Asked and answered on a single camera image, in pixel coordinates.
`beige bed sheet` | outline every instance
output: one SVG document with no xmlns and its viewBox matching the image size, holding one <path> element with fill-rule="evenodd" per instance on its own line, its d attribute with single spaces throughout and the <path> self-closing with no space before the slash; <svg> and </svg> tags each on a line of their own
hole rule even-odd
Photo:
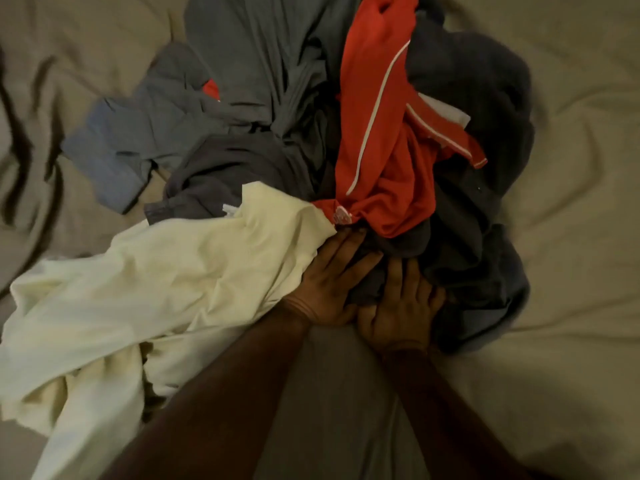
<svg viewBox="0 0 640 480">
<path fill-rule="evenodd" d="M 140 204 L 126 216 L 96 204 L 54 149 L 92 101 L 130 91 L 182 37 L 185 1 L 0 1 L 14 121 L 5 149 L 0 117 L 0 286 L 42 254 L 100 252 L 142 218 Z M 640 0 L 445 5 L 450 27 L 488 33 L 528 62 L 537 135 L 504 206 L 531 301 L 505 337 L 439 366 L 528 466 L 640 479 Z M 162 187 L 154 175 L 140 201 Z M 11 308 L 5 296 L 0 322 Z M 41 447 L 0 424 L 0 479 L 28 478 Z"/>
</svg>

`wrinkled sheet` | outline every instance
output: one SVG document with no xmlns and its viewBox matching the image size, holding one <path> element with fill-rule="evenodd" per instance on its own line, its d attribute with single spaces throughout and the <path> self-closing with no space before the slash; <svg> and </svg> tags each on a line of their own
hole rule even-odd
<svg viewBox="0 0 640 480">
<path fill-rule="evenodd" d="M 182 39 L 185 2 L 0 1 L 0 112 L 11 133 L 0 116 L 2 288 L 38 256 L 105 250 L 160 198 L 155 174 L 119 216 L 56 148 L 92 102 L 130 93 L 156 51 Z M 502 217 L 531 281 L 528 307 L 494 344 L 438 364 L 527 466 L 563 479 L 640 479 L 640 0 L 445 6 L 448 28 L 487 33 L 530 65 L 536 142 Z M 5 296 L 0 316 L 11 309 Z M 29 478 L 42 444 L 0 424 L 0 478 Z M 419 450 L 353 331 L 314 330 L 259 469 L 319 479 L 348 477 L 344 468 L 418 477 Z"/>
</svg>

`red fabric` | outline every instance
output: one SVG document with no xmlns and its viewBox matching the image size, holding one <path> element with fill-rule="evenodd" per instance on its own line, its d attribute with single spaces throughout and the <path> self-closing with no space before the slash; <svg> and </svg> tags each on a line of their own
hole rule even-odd
<svg viewBox="0 0 640 480">
<path fill-rule="evenodd" d="M 458 153 L 476 168 L 486 163 L 480 145 L 437 114 L 407 81 L 404 62 L 417 5 L 418 0 L 363 0 L 358 8 L 340 68 L 336 198 L 314 202 L 331 222 L 364 218 L 383 237 L 402 234 L 432 215 L 436 161 Z"/>
<path fill-rule="evenodd" d="M 218 85 L 213 81 L 213 79 L 209 79 L 207 83 L 202 87 L 202 91 L 207 96 L 212 97 L 216 101 L 220 101 L 220 90 L 218 89 Z"/>
</svg>

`brown sleeve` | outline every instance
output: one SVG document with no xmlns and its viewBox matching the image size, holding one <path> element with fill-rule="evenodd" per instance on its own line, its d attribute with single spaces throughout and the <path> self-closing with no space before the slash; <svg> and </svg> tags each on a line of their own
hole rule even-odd
<svg viewBox="0 0 640 480">
<path fill-rule="evenodd" d="M 419 350 L 383 357 L 433 480 L 531 480 Z"/>
</svg>

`white stripe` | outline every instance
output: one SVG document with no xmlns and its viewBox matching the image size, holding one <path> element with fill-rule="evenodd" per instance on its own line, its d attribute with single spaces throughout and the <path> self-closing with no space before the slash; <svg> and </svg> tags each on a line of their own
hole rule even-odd
<svg viewBox="0 0 640 480">
<path fill-rule="evenodd" d="M 376 120 L 376 115 L 378 114 L 378 109 L 380 108 L 382 93 L 385 91 L 385 86 L 387 85 L 387 79 L 389 78 L 389 74 L 391 74 L 391 69 L 393 69 L 394 64 L 396 63 L 396 60 L 398 59 L 398 57 L 400 57 L 400 54 L 402 54 L 404 52 L 404 49 L 406 49 L 409 46 L 409 42 L 411 42 L 411 40 L 405 43 L 403 47 L 398 51 L 398 53 L 394 56 L 393 60 L 391 60 L 391 63 L 387 68 L 387 73 L 385 74 L 384 79 L 382 79 L 382 85 L 380 86 L 378 99 L 376 99 L 376 104 L 375 106 L 373 106 L 373 112 L 371 113 L 371 117 L 369 119 L 369 125 L 367 126 L 367 130 L 364 133 L 364 138 L 362 140 L 362 145 L 360 147 L 360 154 L 358 155 L 358 165 L 356 167 L 356 175 L 353 179 L 353 183 L 349 187 L 349 190 L 347 190 L 347 195 L 350 195 L 350 193 L 353 192 L 354 188 L 356 188 L 356 184 L 358 183 L 358 178 L 360 177 L 360 165 L 362 163 L 362 156 L 364 154 L 364 149 L 367 147 L 367 140 L 369 139 L 369 134 L 371 133 L 373 122 Z"/>
<path fill-rule="evenodd" d="M 411 104 L 407 103 L 406 104 L 407 108 L 409 108 L 409 112 L 411 112 L 411 114 L 413 115 L 413 117 L 418 120 L 418 122 L 424 126 L 425 128 L 427 128 L 429 131 L 431 131 L 434 135 L 441 137 L 444 141 L 446 141 L 448 144 L 452 145 L 453 147 L 455 147 L 455 149 L 457 149 L 460 153 L 464 153 L 465 155 L 468 155 L 469 158 L 471 158 L 471 152 L 469 152 L 466 148 L 463 148 L 462 146 L 460 146 L 459 144 L 457 144 L 455 141 L 453 141 L 450 138 L 447 138 L 446 136 L 444 136 L 443 134 L 438 133 L 435 129 L 431 128 L 427 123 L 425 123 L 422 118 L 420 116 L 418 116 L 418 113 L 416 113 L 413 108 L 411 107 Z"/>
</svg>

